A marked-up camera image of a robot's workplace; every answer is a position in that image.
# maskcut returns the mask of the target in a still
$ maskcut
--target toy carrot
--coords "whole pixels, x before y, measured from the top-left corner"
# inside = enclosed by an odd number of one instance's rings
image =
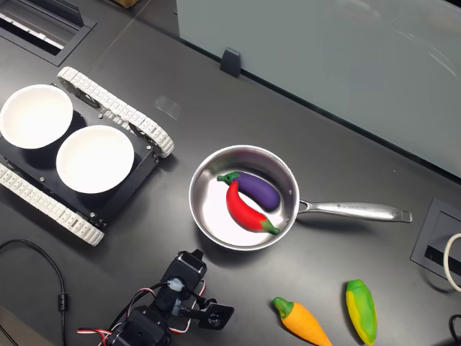
[[[346,304],[360,339],[366,345],[372,346],[377,334],[376,308],[372,294],[363,281],[353,280],[347,283]]]
[[[299,303],[277,297],[273,300],[282,323],[297,336],[317,346],[332,346],[314,316]]]

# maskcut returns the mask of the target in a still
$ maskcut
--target red pepper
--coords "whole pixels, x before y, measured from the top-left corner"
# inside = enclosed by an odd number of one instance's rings
[[[230,184],[226,195],[226,201],[229,213],[232,215],[233,219],[245,229],[249,231],[269,232],[274,235],[280,232],[279,229],[273,227],[271,221],[269,221],[266,216],[248,206],[240,198],[238,195],[237,181]]]

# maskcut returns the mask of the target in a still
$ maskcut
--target table surface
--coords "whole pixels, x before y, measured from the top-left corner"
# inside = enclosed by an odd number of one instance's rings
[[[410,256],[431,199],[461,205],[459,185],[253,81],[224,74],[158,30],[158,1],[142,1],[131,12],[102,0],[74,2],[97,25],[62,66],[152,117],[176,147],[96,248],[0,188],[0,242],[34,241],[63,272],[69,345],[97,345],[96,337],[74,330],[108,327],[138,288],[160,280],[177,252],[196,248],[208,264],[207,297],[236,312],[223,331],[192,324],[172,345],[305,345],[281,328],[270,307],[275,296],[310,309],[334,345],[357,345],[344,310],[344,283],[356,278],[375,300],[377,346],[450,345],[447,322],[461,312],[461,296]],[[0,105],[21,87],[56,82],[60,68],[3,39],[0,52]],[[174,117],[156,109],[159,97],[177,104]],[[411,210],[414,221],[302,215],[273,247],[227,252],[200,233],[187,196],[202,160],[234,144],[280,156],[302,198],[393,205]],[[48,264],[28,249],[10,249],[0,254],[0,273],[0,305],[59,345],[58,281]]]

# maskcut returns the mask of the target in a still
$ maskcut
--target white bowl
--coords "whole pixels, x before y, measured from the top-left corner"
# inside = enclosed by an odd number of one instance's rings
[[[130,139],[110,126],[95,125],[72,133],[59,148],[56,169],[72,190],[101,193],[119,185],[135,160]]]
[[[72,101],[51,85],[31,85],[8,98],[0,111],[3,137],[24,149],[37,149],[58,140],[72,122]]]

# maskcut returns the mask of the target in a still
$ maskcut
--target plush vegetable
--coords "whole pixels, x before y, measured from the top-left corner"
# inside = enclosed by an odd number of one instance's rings
[[[273,300],[282,323],[297,336],[317,346],[331,346],[325,332],[312,314],[299,303],[277,297]]]
[[[376,308],[372,294],[363,281],[347,283],[346,304],[360,339],[368,346],[373,345],[377,333]]]
[[[270,234],[278,234],[279,229],[273,227],[271,221],[247,205],[238,195],[238,182],[233,182],[228,188],[226,202],[229,213],[233,219],[249,231],[265,231]]]
[[[227,185],[238,182],[238,191],[247,195],[264,210],[273,211],[280,205],[280,195],[272,185],[254,175],[243,172],[232,172],[218,176],[219,182]]]

